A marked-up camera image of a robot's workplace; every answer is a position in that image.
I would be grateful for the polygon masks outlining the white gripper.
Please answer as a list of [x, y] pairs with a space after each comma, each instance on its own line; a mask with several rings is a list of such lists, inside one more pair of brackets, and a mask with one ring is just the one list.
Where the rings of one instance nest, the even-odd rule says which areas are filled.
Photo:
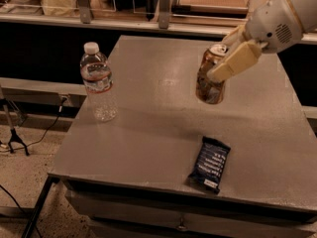
[[225, 81], [255, 65], [264, 53], [280, 53], [302, 39], [302, 27], [290, 0], [267, 0], [250, 16], [245, 26], [235, 28], [221, 41], [229, 53], [207, 76], [214, 82]]

